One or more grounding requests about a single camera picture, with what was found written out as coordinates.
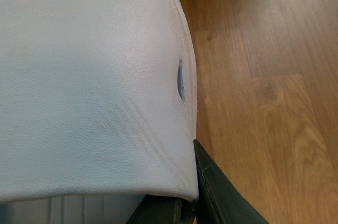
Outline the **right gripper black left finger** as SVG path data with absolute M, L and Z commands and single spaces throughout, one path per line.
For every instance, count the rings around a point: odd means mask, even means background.
M 181 198 L 146 195 L 127 223 L 193 223 L 196 204 Z

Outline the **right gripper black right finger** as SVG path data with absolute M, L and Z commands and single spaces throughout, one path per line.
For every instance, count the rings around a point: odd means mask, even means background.
M 267 223 L 238 192 L 198 140 L 194 140 L 199 199 L 197 223 Z

